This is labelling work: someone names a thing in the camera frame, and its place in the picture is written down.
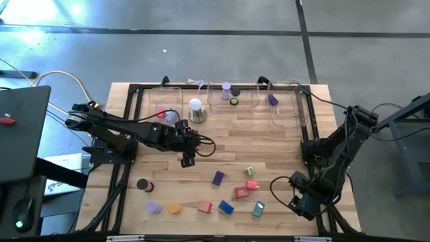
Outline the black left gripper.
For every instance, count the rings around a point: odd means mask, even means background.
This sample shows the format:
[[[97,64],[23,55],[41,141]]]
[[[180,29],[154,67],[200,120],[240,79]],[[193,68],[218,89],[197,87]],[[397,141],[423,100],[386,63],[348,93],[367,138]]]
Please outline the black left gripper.
[[[195,165],[196,154],[194,152],[201,145],[200,136],[196,131],[186,130],[184,134],[169,136],[167,141],[170,151],[182,152],[182,167]]]

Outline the black hourglass red sand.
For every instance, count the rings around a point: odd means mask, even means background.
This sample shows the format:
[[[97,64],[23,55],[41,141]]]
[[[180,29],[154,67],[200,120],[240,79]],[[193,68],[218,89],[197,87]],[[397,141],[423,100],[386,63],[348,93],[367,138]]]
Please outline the black hourglass red sand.
[[[145,192],[152,192],[154,190],[154,184],[151,181],[148,181],[147,179],[139,179],[137,181],[136,187],[139,190],[143,190]]]

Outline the teal small calculator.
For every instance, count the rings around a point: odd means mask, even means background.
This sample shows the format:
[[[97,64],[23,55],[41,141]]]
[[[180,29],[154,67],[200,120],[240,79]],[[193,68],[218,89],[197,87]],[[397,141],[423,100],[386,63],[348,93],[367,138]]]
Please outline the teal small calculator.
[[[265,203],[261,201],[256,201],[255,207],[252,211],[252,215],[258,218],[261,218],[263,215],[263,211],[265,208]]]

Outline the black hourglass yellow sand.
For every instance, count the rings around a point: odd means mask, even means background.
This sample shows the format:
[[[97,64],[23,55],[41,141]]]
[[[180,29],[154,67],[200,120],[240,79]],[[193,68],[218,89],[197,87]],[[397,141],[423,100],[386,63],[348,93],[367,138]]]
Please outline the black hourglass yellow sand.
[[[230,104],[235,106],[239,103],[239,95],[241,94],[241,91],[239,88],[232,88],[230,90],[231,98],[230,98]]]

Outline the white bulb brass lamp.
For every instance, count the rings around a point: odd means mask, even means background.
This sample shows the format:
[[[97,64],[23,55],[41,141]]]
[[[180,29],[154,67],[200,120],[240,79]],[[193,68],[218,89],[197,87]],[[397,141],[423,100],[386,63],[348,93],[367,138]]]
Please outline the white bulb brass lamp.
[[[198,98],[192,98],[189,101],[189,120],[193,123],[199,124],[205,122],[208,113],[202,105],[202,101]]]

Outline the blue small calculator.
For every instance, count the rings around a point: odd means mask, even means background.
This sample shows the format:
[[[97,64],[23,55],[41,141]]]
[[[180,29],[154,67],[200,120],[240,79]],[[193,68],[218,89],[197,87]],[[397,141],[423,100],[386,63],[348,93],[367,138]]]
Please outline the blue small calculator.
[[[232,205],[230,205],[228,202],[226,202],[225,200],[222,200],[219,205],[218,205],[219,209],[221,209],[223,212],[225,212],[228,215],[231,215],[234,211],[234,207]]]

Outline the clear plastic bin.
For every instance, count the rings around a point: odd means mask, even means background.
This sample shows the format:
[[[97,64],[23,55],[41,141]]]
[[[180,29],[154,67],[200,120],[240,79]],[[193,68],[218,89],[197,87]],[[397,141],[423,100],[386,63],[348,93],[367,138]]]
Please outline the clear plastic bin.
[[[163,108],[165,113],[174,111],[178,114],[178,120],[183,118],[183,91],[178,87],[158,87],[150,89],[148,92],[148,114],[156,116],[150,119],[151,122],[159,122],[168,126],[175,126],[174,124],[166,123],[165,119],[157,117],[157,108]]]
[[[284,129],[302,128],[307,125],[304,114],[300,86],[295,82],[269,82],[267,84],[267,97],[273,94],[279,104],[271,106],[268,98],[269,115],[274,126]]]
[[[239,103],[235,106],[230,104],[230,99],[222,99],[222,83],[209,82],[207,84],[207,103],[214,113],[233,113],[244,112],[250,113],[259,105],[259,84],[257,83],[242,83],[237,80],[227,81],[231,83],[231,88],[239,88]]]

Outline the white printed box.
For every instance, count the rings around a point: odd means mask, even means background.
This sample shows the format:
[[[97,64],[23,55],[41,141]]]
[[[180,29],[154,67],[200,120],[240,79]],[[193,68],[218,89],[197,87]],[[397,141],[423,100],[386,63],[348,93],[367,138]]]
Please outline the white printed box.
[[[61,167],[71,169],[73,171],[82,172],[83,170],[83,154],[82,153],[75,153],[70,155],[59,155],[59,156],[52,156],[52,157],[45,157],[45,160],[60,165]],[[44,190],[45,196],[53,196],[58,194],[66,194],[69,192],[77,192],[80,188],[75,186],[70,186],[68,184],[54,181],[51,179],[48,179],[46,181],[46,187]]]

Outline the black desk support bar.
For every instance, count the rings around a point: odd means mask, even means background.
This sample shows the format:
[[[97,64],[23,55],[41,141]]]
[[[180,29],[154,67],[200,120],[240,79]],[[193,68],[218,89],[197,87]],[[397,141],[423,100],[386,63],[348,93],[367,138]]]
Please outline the black desk support bar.
[[[86,188],[88,180],[88,175],[84,173],[61,167],[41,158],[36,159],[34,175],[43,175],[48,179],[77,188]]]

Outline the blue-grey metal table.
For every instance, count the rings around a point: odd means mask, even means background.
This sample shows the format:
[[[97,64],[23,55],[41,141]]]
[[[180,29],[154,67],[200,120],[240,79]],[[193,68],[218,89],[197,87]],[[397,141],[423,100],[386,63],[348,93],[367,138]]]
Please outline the blue-grey metal table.
[[[379,121],[374,131],[385,128],[391,133],[385,141],[395,144],[407,180],[394,196],[430,194],[430,93]]]

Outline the black computer mouse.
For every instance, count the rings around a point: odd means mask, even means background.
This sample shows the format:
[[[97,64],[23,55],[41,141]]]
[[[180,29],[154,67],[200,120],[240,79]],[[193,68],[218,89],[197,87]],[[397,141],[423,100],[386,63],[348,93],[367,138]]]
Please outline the black computer mouse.
[[[34,201],[32,198],[23,198],[13,209],[13,225],[18,233],[29,231],[34,225]]]

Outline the black lower desk shelf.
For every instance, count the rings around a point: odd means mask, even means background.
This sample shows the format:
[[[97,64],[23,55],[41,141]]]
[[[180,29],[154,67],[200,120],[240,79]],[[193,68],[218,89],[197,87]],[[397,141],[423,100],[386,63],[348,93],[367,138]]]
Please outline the black lower desk shelf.
[[[40,235],[46,180],[45,176],[36,176],[2,186],[4,193],[0,196],[0,241]],[[16,203],[23,198],[32,198],[34,201],[34,225],[29,231],[18,233],[13,225],[12,214]]]

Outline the black floor bar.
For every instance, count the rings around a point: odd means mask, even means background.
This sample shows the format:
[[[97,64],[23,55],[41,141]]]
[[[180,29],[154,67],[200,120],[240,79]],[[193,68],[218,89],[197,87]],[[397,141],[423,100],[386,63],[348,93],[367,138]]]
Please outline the black floor bar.
[[[33,71],[8,71],[8,70],[0,70],[0,77],[4,78],[15,78],[15,79],[35,79],[38,76],[37,72]]]

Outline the silver metal bracket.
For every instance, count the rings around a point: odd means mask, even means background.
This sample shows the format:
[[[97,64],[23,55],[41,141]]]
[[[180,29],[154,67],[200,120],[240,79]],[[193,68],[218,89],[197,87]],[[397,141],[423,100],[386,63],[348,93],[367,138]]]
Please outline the silver metal bracket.
[[[108,236],[105,242],[142,242],[144,240],[144,235],[115,235]]]
[[[296,236],[294,242],[333,242],[330,237]]]

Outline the red handled screwdriver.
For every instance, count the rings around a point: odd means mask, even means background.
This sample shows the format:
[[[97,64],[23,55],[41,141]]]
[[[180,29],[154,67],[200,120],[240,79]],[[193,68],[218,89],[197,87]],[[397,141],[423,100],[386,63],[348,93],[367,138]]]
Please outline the red handled screwdriver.
[[[13,126],[17,124],[16,115],[21,101],[7,99],[0,102],[0,124]]]

